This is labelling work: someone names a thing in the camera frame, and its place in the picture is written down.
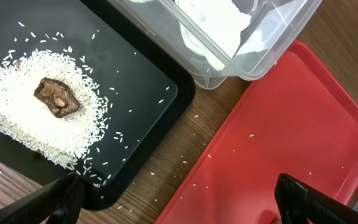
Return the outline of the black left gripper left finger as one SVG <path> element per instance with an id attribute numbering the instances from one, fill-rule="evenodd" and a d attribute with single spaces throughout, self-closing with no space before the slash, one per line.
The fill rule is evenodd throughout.
<path id="1" fill-rule="evenodd" d="M 2 223 L 76 223 L 85 198 L 85 186 L 78 175 L 59 179 L 0 209 Z"/>

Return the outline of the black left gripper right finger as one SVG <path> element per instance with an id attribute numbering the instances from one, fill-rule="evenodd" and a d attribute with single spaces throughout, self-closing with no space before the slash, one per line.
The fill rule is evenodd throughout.
<path id="1" fill-rule="evenodd" d="M 358 224 L 358 212 L 286 173 L 278 176 L 275 200 L 284 224 Z"/>

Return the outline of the brown food scrap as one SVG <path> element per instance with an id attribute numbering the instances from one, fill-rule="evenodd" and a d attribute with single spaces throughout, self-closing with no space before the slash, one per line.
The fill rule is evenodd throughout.
<path id="1" fill-rule="evenodd" d="M 80 108 L 80 102 L 75 98 L 70 87 L 51 78 L 41 79 L 34 90 L 34 96 L 44 103 L 56 118 L 73 114 Z"/>

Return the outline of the pile of rice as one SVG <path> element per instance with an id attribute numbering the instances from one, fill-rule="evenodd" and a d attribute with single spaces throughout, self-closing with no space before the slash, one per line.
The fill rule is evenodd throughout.
<path id="1" fill-rule="evenodd" d="M 55 165 L 74 170 L 78 160 L 105 136 L 112 104 L 86 73 L 88 66 L 78 67 L 66 51 L 36 49 L 18 59 L 13 53 L 10 50 L 0 66 L 0 132 Z M 55 117 L 34 96 L 43 78 L 68 85 L 80 104 L 79 110 Z"/>

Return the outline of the white paper napkin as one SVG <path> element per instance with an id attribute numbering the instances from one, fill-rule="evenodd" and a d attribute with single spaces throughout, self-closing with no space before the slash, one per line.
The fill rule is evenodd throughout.
<path id="1" fill-rule="evenodd" d="M 192 72 L 255 77 L 264 69 L 271 1 L 126 1 L 161 47 Z"/>

